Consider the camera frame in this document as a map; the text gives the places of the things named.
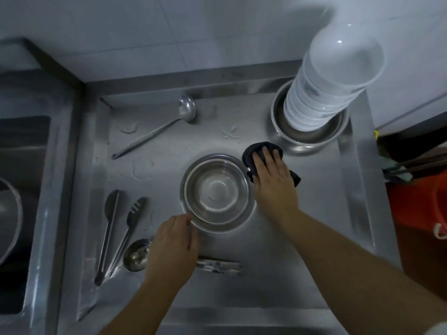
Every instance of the left hand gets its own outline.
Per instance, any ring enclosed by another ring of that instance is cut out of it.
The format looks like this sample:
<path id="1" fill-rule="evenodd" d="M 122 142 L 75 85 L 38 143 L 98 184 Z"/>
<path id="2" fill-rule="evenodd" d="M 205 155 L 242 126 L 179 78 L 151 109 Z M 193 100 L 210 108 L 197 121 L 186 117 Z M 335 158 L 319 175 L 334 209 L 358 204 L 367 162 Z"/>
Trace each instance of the left hand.
<path id="1" fill-rule="evenodd" d="M 187 226 L 190 214 L 171 216 L 158 228 L 152 242 L 145 283 L 164 289 L 174 296 L 190 279 L 198 259 L 198 234 L 194 228 L 190 237 Z"/>

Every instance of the forearm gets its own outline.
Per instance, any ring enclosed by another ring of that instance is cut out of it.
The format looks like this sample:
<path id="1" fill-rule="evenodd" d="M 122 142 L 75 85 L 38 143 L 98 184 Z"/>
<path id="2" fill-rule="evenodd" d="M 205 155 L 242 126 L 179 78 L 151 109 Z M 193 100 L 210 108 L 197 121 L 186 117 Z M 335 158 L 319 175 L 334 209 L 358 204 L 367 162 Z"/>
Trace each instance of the forearm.
<path id="1" fill-rule="evenodd" d="M 355 334 L 423 334 L 447 305 L 336 231 L 297 212 L 286 233 L 328 306 Z"/>
<path id="2" fill-rule="evenodd" d="M 131 302 L 99 335 L 153 335 L 174 298 L 175 293 L 145 281 Z"/>

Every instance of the black cloth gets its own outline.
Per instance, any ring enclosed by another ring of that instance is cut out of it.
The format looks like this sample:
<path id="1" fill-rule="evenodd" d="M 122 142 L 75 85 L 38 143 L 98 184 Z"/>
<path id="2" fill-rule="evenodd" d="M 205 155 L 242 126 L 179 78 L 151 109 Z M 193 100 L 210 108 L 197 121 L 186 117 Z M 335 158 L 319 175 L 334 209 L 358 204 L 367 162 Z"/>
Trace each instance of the black cloth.
<path id="1" fill-rule="evenodd" d="M 249 169 L 249 171 L 247 172 L 247 175 L 250 178 L 251 182 L 253 182 L 253 175 L 257 176 L 256 166 L 253 161 L 253 153 L 256 152 L 259 155 L 259 157 L 261 158 L 262 162 L 265 164 L 265 157 L 264 157 L 264 153 L 262 152 L 262 148 L 264 146 L 267 147 L 272 158 L 273 158 L 273 150 L 277 149 L 279 152 L 279 157 L 282 159 L 282 156 L 283 156 L 282 149 L 280 146 L 277 146 L 274 143 L 266 141 L 266 142 L 255 143 L 255 144 L 249 146 L 242 154 L 242 162 Z M 290 171 L 290 175 L 292 176 L 293 183 L 296 187 L 299 184 L 299 182 L 301 181 L 301 178 L 292 171 Z"/>

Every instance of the spoon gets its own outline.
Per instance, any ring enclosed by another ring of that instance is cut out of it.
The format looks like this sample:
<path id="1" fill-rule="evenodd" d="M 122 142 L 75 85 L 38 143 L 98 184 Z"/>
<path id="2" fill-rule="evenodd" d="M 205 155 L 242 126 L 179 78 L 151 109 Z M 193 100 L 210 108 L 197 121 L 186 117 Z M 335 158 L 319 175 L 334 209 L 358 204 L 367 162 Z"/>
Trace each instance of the spoon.
<path id="1" fill-rule="evenodd" d="M 123 149 L 121 149 L 120 151 L 113 154 L 112 160 L 115 160 L 115 159 L 127 154 L 128 152 L 142 146 L 144 143 L 149 141 L 155 135 L 159 134 L 161 131 L 168 128 L 169 126 L 171 126 L 173 123 L 175 123 L 177 121 L 180 121 L 180 120 L 184 120 L 186 122 L 193 121 L 193 119 L 195 117 L 195 112 L 196 112 L 195 111 L 195 103 L 194 103 L 193 99 L 191 97 L 189 97 L 188 95 L 182 95 L 178 99 L 178 104 L 179 104 L 179 108 L 178 108 L 179 117 L 178 118 L 162 125 L 161 127 L 157 128 L 157 129 L 154 129 L 153 131 L 151 131 L 147 134 L 144 134 L 143 136 L 140 136 L 139 138 L 137 138 L 137 140 L 131 142 L 130 144 L 125 146 Z"/>

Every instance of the stainless steel bowl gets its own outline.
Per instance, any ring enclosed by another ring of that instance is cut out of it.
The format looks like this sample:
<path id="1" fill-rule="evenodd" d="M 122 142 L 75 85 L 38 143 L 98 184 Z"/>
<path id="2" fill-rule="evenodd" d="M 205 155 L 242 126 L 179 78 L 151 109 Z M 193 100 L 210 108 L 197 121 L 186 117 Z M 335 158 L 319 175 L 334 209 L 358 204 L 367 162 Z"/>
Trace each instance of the stainless steel bowl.
<path id="1" fill-rule="evenodd" d="M 142 238 L 133 242 L 124 252 L 122 263 L 127 270 L 140 271 L 146 268 L 151 241 Z"/>
<path id="2" fill-rule="evenodd" d="M 180 185 L 185 212 L 192 223 L 210 233 L 232 231 L 242 225 L 254 208 L 245 167 L 237 158 L 211 154 L 195 161 Z"/>
<path id="3" fill-rule="evenodd" d="M 284 117 L 283 105 L 292 82 L 293 80 L 285 83 L 276 92 L 270 110 L 270 119 L 267 123 L 267 132 L 272 142 L 285 150 L 296 153 L 318 150 L 336 139 L 343 132 L 349 122 L 348 111 L 345 108 L 323 127 L 312 132 L 300 132 L 290 127 Z"/>

